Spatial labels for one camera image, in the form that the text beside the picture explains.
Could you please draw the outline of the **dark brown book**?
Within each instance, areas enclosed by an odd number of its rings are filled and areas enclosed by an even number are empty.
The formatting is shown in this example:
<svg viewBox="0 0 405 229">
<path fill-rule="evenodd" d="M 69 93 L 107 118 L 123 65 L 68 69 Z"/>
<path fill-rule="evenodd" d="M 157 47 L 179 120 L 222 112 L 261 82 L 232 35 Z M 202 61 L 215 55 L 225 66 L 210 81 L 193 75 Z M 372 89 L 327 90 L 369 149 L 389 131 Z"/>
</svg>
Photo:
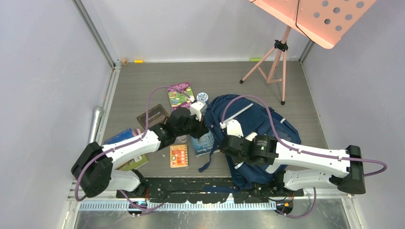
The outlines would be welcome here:
<svg viewBox="0 0 405 229">
<path fill-rule="evenodd" d="M 158 104 L 148 111 L 148 128 L 165 122 L 166 118 L 169 117 L 169 113 L 163 108 L 162 105 Z M 142 128 L 146 128 L 146 114 L 143 113 L 137 117 L 139 124 Z"/>
</svg>

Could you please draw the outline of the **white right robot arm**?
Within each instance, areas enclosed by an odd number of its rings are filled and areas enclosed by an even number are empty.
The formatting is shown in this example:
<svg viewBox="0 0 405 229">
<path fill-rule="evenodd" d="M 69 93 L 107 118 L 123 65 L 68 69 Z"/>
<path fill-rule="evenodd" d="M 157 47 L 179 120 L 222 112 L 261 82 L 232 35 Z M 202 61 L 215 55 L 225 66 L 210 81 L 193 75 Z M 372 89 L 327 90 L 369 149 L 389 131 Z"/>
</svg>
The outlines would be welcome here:
<svg viewBox="0 0 405 229">
<path fill-rule="evenodd" d="M 308 187 L 335 186 L 341 192 L 357 195 L 366 192 L 362 154 L 358 146 L 329 150 L 252 133 L 247 138 L 226 136 L 220 150 L 247 164 L 267 166 L 269 173 L 275 173 L 281 165 L 305 168 L 301 172 L 277 174 L 272 187 L 279 196 Z"/>
</svg>

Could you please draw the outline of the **navy blue backpack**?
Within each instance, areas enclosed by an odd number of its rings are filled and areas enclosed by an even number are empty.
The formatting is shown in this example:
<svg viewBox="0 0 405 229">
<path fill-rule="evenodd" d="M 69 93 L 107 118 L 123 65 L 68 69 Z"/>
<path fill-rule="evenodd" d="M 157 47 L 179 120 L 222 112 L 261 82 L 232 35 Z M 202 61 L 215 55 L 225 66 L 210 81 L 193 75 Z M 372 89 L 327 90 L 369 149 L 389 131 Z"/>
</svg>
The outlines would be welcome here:
<svg viewBox="0 0 405 229">
<path fill-rule="evenodd" d="M 225 113 L 225 120 L 235 115 L 234 119 L 240 123 L 244 136 L 252 132 L 259 135 L 275 136 L 270 125 L 266 108 L 262 105 L 247 98 L 240 98 L 226 109 L 228 103 L 237 96 L 237 94 L 220 95 L 208 104 L 204 114 L 204 121 L 206 127 L 214 135 L 215 140 L 220 144 L 226 135 L 220 128 L 223 113 Z M 271 107 L 268 109 L 271 112 L 278 136 L 289 142 L 301 144 L 302 141 L 297 129 Z M 209 156 L 212 156 L 217 150 L 219 150 L 219 147 L 217 149 L 213 148 Z M 248 189 L 254 183 L 267 184 L 274 179 L 274 174 L 266 171 L 268 165 L 254 166 L 244 162 L 237 163 L 236 160 L 232 159 L 230 156 L 226 156 L 225 158 L 229 166 L 232 180 L 240 190 Z"/>
</svg>

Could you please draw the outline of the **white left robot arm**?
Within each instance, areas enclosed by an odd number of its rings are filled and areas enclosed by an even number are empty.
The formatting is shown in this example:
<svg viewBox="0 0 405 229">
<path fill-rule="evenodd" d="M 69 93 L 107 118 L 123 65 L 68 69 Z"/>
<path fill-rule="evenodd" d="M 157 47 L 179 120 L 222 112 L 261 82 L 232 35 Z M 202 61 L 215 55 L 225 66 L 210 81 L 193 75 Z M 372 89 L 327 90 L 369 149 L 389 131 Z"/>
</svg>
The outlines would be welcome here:
<svg viewBox="0 0 405 229">
<path fill-rule="evenodd" d="M 208 133 L 203 113 L 206 105 L 196 102 L 190 108 L 180 107 L 167 121 L 156 124 L 138 135 L 117 143 L 99 145 L 89 143 L 71 168 L 76 179 L 75 199 L 93 198 L 106 190 L 128 191 L 134 197 L 146 193 L 146 184 L 139 172 L 121 171 L 118 166 L 138 156 L 159 151 L 175 143 L 179 136 L 200 138 Z"/>
</svg>

